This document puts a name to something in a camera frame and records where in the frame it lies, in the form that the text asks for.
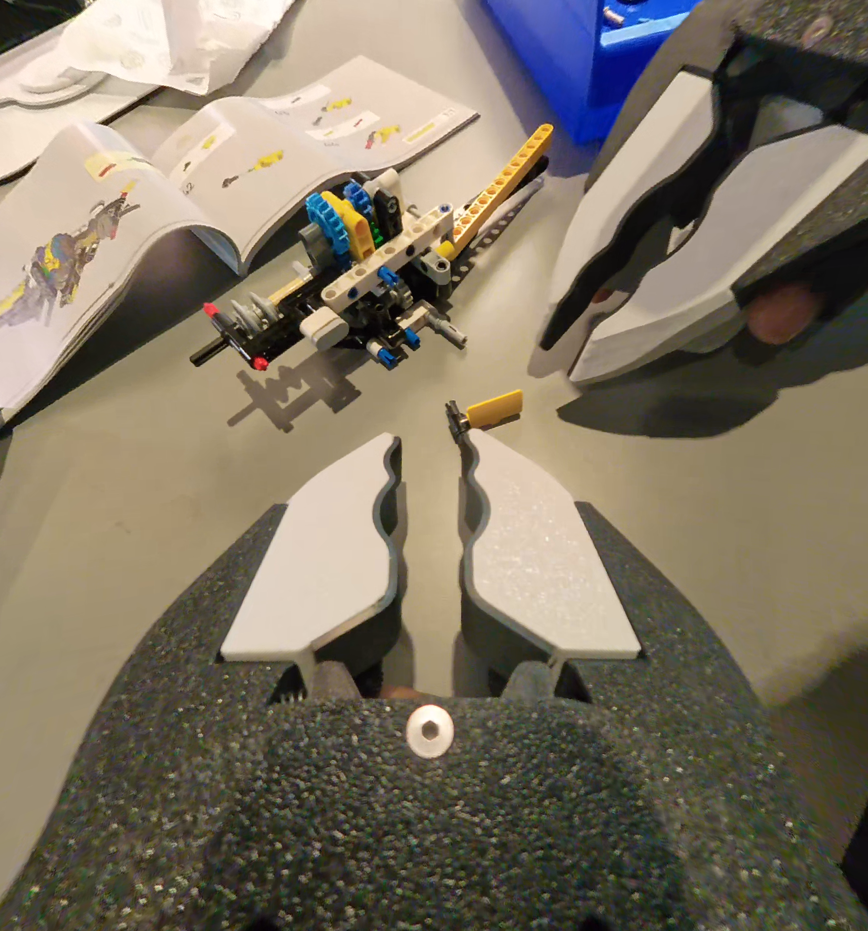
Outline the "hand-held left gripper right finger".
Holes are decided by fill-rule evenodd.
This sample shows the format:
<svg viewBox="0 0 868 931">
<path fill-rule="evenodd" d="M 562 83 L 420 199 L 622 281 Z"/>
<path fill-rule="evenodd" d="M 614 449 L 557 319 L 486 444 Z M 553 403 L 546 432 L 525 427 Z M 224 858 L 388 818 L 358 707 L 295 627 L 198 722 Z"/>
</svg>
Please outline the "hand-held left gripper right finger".
<svg viewBox="0 0 868 931">
<path fill-rule="evenodd" d="M 633 660 L 642 651 L 627 612 L 567 489 L 492 434 L 463 436 L 473 506 L 462 579 L 469 634 L 487 662 Z"/>
</svg>

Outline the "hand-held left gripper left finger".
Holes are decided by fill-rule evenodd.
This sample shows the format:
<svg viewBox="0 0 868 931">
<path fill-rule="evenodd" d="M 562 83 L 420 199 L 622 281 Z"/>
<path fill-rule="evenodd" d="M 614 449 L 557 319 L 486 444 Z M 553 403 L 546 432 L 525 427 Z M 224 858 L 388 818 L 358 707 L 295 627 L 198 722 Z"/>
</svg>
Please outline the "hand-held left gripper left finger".
<svg viewBox="0 0 868 931">
<path fill-rule="evenodd" d="M 396 548 L 383 502 L 401 440 L 381 433 L 317 472 L 288 500 L 220 647 L 230 662 L 314 662 L 387 608 Z"/>
</svg>

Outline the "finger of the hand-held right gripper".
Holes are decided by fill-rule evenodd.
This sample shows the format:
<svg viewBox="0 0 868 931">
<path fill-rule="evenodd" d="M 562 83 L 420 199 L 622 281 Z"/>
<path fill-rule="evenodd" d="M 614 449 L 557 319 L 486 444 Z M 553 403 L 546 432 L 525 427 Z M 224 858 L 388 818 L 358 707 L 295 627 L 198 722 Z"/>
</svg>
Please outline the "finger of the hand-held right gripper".
<svg viewBox="0 0 868 931">
<path fill-rule="evenodd" d="M 589 183 L 552 274 L 537 346 L 548 352 L 605 288 L 632 293 L 696 221 L 730 164 L 726 123 L 740 76 L 682 70 Z"/>
<path fill-rule="evenodd" d="M 868 133 L 820 123 L 765 141 L 731 159 L 636 290 L 596 293 L 568 378 L 588 385 L 711 351 L 743 327 L 748 289 L 867 231 Z"/>
</svg>

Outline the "yellow lego piece black axle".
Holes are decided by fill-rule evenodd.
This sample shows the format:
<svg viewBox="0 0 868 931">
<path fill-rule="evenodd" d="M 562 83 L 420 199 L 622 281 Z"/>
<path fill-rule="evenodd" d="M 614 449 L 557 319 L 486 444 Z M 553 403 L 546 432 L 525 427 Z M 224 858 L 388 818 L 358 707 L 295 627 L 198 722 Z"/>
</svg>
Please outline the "yellow lego piece black axle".
<svg viewBox="0 0 868 931">
<path fill-rule="evenodd" d="M 451 438 L 454 442 L 474 429 L 486 430 L 512 421 L 521 416 L 523 410 L 523 392 L 515 389 L 497 397 L 480 401 L 465 409 L 456 401 L 445 404 L 445 413 Z"/>
</svg>

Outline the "lego technic model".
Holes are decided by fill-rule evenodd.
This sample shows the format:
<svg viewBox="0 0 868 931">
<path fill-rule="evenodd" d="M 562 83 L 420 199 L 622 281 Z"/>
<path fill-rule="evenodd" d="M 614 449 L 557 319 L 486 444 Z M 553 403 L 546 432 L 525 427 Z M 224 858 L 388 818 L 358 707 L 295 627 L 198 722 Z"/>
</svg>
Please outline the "lego technic model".
<svg viewBox="0 0 868 931">
<path fill-rule="evenodd" d="M 308 263 L 263 297 L 250 293 L 230 310 L 205 304 L 216 337 L 190 356 L 194 367 L 223 351 L 265 371 L 297 343 L 369 355 L 386 369 L 420 346 L 424 328 L 463 349 L 467 337 L 445 313 L 478 247 L 490 245 L 543 185 L 554 135 L 540 125 L 489 184 L 455 209 L 425 213 L 402 202 L 400 176 L 356 173 L 343 187 L 311 194 L 299 230 Z"/>
</svg>

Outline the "open lego instruction booklet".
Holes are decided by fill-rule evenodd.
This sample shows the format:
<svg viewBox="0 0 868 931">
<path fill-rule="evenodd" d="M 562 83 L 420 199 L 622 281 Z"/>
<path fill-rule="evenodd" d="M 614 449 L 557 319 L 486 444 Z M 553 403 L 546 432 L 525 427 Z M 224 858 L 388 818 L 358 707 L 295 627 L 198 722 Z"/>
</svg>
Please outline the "open lego instruction booklet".
<svg viewBox="0 0 868 931">
<path fill-rule="evenodd" d="M 283 96 L 210 102 L 150 157 L 106 125 L 62 129 L 0 203 L 3 419 L 78 351 L 164 237 L 190 231 L 244 276 L 308 195 L 400 169 L 478 117 L 358 56 Z"/>
</svg>

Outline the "person's right hand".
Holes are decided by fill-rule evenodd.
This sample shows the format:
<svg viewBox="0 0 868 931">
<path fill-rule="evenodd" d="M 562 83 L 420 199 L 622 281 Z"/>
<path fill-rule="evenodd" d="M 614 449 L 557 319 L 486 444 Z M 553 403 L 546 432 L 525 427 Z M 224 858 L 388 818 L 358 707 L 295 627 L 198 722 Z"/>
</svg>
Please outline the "person's right hand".
<svg viewBox="0 0 868 931">
<path fill-rule="evenodd" d="M 745 309 L 745 328 L 759 343 L 792 342 L 822 314 L 824 298 L 803 283 L 782 284 L 756 295 Z"/>
</svg>

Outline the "large blue plastic bin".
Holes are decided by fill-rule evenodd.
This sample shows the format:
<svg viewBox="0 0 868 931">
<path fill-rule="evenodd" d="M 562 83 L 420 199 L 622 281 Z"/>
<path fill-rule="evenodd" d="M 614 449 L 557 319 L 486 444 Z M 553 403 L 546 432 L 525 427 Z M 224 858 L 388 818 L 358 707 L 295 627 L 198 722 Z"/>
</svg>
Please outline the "large blue plastic bin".
<svg viewBox="0 0 868 931">
<path fill-rule="evenodd" d="M 605 140 L 638 77 L 696 1 L 486 1 L 576 144 Z"/>
</svg>

